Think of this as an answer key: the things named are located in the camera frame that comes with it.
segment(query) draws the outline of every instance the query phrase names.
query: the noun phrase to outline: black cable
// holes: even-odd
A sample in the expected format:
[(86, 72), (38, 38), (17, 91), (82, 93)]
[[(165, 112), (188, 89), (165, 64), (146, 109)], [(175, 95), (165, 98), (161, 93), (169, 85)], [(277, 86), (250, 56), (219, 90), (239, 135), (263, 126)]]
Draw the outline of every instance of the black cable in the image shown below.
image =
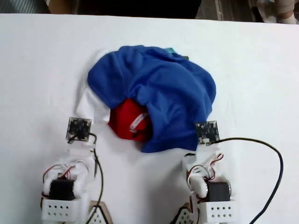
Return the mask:
[[(93, 143), (96, 144), (97, 139), (98, 139), (97, 136), (95, 134), (93, 134), (93, 133), (89, 133), (89, 134), (94, 137)], [(90, 216), (90, 218), (87, 220), (86, 224), (90, 223), (90, 221), (92, 220), (94, 214), (97, 212), (97, 208), (99, 207), (99, 204), (101, 202), (101, 198), (102, 198), (102, 195), (103, 195), (103, 189), (104, 189), (104, 174), (103, 174), (102, 166), (100, 164), (100, 161), (99, 161), (99, 158), (98, 158), (98, 155), (97, 155), (97, 152), (96, 152), (95, 148), (93, 149), (93, 154), (94, 154), (94, 158), (95, 158), (95, 160), (96, 160), (96, 162), (97, 162), (97, 164), (98, 164), (98, 166), (100, 168), (100, 173), (101, 173), (101, 192), (100, 192), (99, 199), (98, 199), (98, 201), (97, 201), (97, 203), (95, 205), (95, 209), (94, 209), (92, 215)]]
[(249, 139), (249, 138), (227, 138), (227, 139), (221, 139), (221, 140), (218, 140), (218, 141), (213, 141), (213, 142), (207, 143), (207, 145), (210, 146), (212, 144), (221, 143), (221, 142), (230, 141), (230, 140), (253, 141), (253, 142), (257, 142), (257, 143), (263, 144), (263, 145), (268, 146), (269, 148), (273, 149), (278, 154), (278, 157), (279, 157), (280, 171), (279, 171), (279, 175), (278, 175), (278, 180), (277, 180), (277, 182), (275, 184), (275, 187), (274, 187), (274, 189), (273, 189), (273, 191), (272, 191), (269, 199), (267, 200), (265, 206), (263, 207), (263, 209), (249, 223), (249, 224), (253, 224), (267, 210), (269, 204), (271, 203), (271, 201), (272, 201), (272, 199), (273, 199), (273, 197), (274, 197), (274, 195), (275, 195), (275, 193), (276, 193), (276, 191), (277, 191), (277, 189), (278, 189), (278, 187), (280, 185), (282, 174), (284, 172), (284, 161), (282, 159), (282, 156), (281, 156), (280, 152), (275, 147), (273, 147), (272, 145), (268, 144), (267, 142), (256, 140), (256, 139)]

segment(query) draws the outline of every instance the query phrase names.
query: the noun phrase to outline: black object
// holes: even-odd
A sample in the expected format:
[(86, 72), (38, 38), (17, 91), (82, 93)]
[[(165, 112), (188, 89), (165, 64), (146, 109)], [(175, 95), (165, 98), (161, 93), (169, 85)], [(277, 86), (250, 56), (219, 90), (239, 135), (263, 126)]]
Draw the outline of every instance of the black object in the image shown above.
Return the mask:
[(200, 4), (201, 0), (84, 0), (78, 14), (194, 19)]
[(74, 180), (65, 178), (53, 180), (50, 185), (49, 199), (71, 201), (75, 199)]
[(227, 182), (207, 182), (207, 202), (230, 201), (229, 184)]
[(252, 142), (256, 142), (256, 143), (265, 145), (265, 146), (269, 147), (270, 149), (272, 149), (274, 152), (276, 152), (277, 155), (278, 155), (278, 157), (279, 157), (280, 171), (279, 171), (277, 182), (275, 184), (275, 187), (274, 187), (274, 189), (273, 189), (270, 197), (268, 198), (266, 204), (264, 205), (263, 209), (249, 223), (249, 224), (253, 224), (267, 210), (267, 208), (270, 205), (270, 203), (271, 203), (271, 201), (272, 201), (272, 199), (273, 199), (273, 197), (274, 197), (277, 189), (279, 188), (279, 185), (280, 185), (280, 182), (281, 182), (281, 179), (282, 179), (282, 175), (284, 173), (284, 160), (282, 159), (281, 153), (275, 147), (273, 147), (272, 145), (268, 144), (267, 142), (264, 142), (264, 141), (261, 141), (261, 140), (257, 140), (257, 139), (235, 137), (235, 138), (221, 139), (221, 140), (218, 140), (218, 141), (215, 141), (215, 142), (211, 142), (208, 145), (217, 144), (217, 143), (221, 143), (221, 142), (224, 142), (224, 141), (231, 141), (231, 140), (252, 141)]
[(207, 121), (196, 124), (199, 144), (206, 144), (219, 140), (217, 121)]
[(91, 119), (70, 118), (66, 132), (68, 143), (72, 143), (74, 140), (88, 141), (91, 125)]

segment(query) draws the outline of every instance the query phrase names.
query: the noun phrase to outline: robotic arm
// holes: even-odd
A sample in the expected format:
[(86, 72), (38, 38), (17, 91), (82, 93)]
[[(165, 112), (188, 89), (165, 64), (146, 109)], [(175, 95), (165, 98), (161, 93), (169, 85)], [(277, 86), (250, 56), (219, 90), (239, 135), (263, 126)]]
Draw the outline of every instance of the robotic arm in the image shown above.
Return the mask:
[(69, 154), (53, 163), (43, 174), (42, 220), (43, 224), (110, 224), (111, 217), (100, 197), (91, 201), (88, 185), (96, 177), (96, 136), (90, 133), (91, 120), (70, 118), (66, 139)]

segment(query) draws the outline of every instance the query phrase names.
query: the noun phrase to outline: wire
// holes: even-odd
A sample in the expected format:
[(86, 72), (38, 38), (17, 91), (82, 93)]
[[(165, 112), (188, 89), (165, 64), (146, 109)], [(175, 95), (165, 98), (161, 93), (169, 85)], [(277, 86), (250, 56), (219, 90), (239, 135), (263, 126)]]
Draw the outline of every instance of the wire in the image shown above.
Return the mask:
[(94, 133), (89, 133), (89, 135), (94, 137), (93, 143), (97, 143), (98, 137)]
[(56, 166), (64, 166), (64, 167), (67, 169), (67, 166), (64, 165), (64, 164), (55, 164), (55, 165), (49, 167), (49, 168), (44, 172), (44, 174), (43, 174), (43, 183), (45, 183), (45, 176), (46, 176), (46, 174), (47, 174), (50, 170), (52, 170), (54, 167), (56, 167)]
[(70, 166), (59, 178), (65, 177), (65, 175), (67, 173), (70, 173), (70, 170), (73, 169), (73, 168), (75, 168), (75, 166)]
[(191, 173), (192, 173), (192, 171), (196, 168), (196, 167), (202, 167), (205, 171), (206, 171), (206, 173), (207, 173), (207, 175), (208, 175), (208, 177), (206, 177), (206, 176), (204, 176), (204, 179), (205, 180), (209, 180), (210, 179), (210, 174), (209, 174), (209, 171), (207, 170), (207, 168), (205, 168), (204, 166), (202, 166), (202, 165), (195, 165), (195, 166), (193, 166), (190, 170), (189, 170), (189, 172), (187, 173), (187, 177), (186, 177), (186, 180), (187, 180), (187, 183), (188, 183), (188, 185), (190, 186), (190, 175), (191, 175)]
[(209, 181), (214, 180), (215, 177), (216, 177), (216, 172), (215, 172), (215, 169), (214, 169), (213, 165), (214, 165), (216, 162), (222, 160), (223, 157), (224, 157), (224, 155), (223, 155), (222, 153), (219, 153), (219, 154), (217, 155), (216, 159), (213, 160), (212, 162), (210, 162), (210, 167), (211, 167), (211, 170), (212, 170), (212, 172), (213, 172), (213, 175), (209, 178)]
[(273, 147), (272, 145), (268, 144), (267, 142), (264, 142), (264, 141), (261, 141), (261, 140), (249, 139), (249, 138), (227, 138), (227, 139), (221, 139), (221, 140), (218, 140), (218, 141), (207, 143), (207, 145), (210, 146), (212, 144), (221, 143), (221, 142), (230, 141), (230, 140), (244, 140), (244, 141), (252, 141), (252, 142), (263, 144), (265, 146), (268, 146), (272, 150), (274, 150), (277, 153), (278, 157), (279, 157), (280, 171), (279, 171), (277, 182), (275, 184), (275, 187), (274, 187), (269, 199), (267, 200), (266, 204), (264, 205), (263, 209), (249, 223), (249, 224), (253, 224), (267, 210), (269, 204), (271, 203), (271, 201), (272, 201), (272, 199), (273, 199), (273, 197), (274, 197), (274, 195), (275, 195), (275, 193), (276, 193), (276, 191), (277, 191), (277, 189), (280, 185), (282, 175), (283, 175), (283, 172), (284, 172), (284, 161), (282, 159), (282, 156), (281, 156), (280, 152), (275, 147)]
[[(98, 139), (97, 136), (95, 134), (93, 134), (93, 133), (89, 133), (89, 134), (94, 137), (93, 143), (96, 144), (97, 139)], [(100, 192), (99, 199), (98, 199), (98, 201), (97, 201), (97, 203), (95, 205), (95, 209), (93, 210), (93, 213), (89, 217), (89, 219), (87, 220), (86, 224), (90, 223), (90, 221), (92, 220), (94, 214), (97, 212), (97, 208), (99, 207), (99, 204), (101, 202), (101, 198), (102, 198), (102, 195), (103, 195), (103, 189), (104, 189), (104, 174), (103, 174), (103, 169), (102, 169), (102, 166), (101, 166), (101, 163), (99, 161), (99, 158), (98, 158), (98, 155), (97, 155), (97, 152), (96, 152), (95, 148), (93, 149), (93, 154), (94, 154), (94, 158), (95, 158), (95, 160), (96, 160), (96, 162), (97, 162), (97, 164), (98, 164), (98, 166), (100, 168), (100, 173), (101, 173), (101, 192)]]

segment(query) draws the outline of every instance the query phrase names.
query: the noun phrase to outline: white cloth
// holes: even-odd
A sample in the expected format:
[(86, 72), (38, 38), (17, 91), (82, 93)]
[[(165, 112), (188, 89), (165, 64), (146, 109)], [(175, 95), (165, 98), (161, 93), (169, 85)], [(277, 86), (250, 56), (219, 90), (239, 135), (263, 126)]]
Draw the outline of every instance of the white cloth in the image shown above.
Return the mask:
[[(109, 51), (102, 50), (95, 57), (94, 64)], [(87, 75), (84, 74), (81, 88), (79, 89), (79, 101), (76, 106), (76, 114), (80, 118), (92, 119), (99, 124), (110, 119), (110, 108), (92, 91), (87, 83)]]

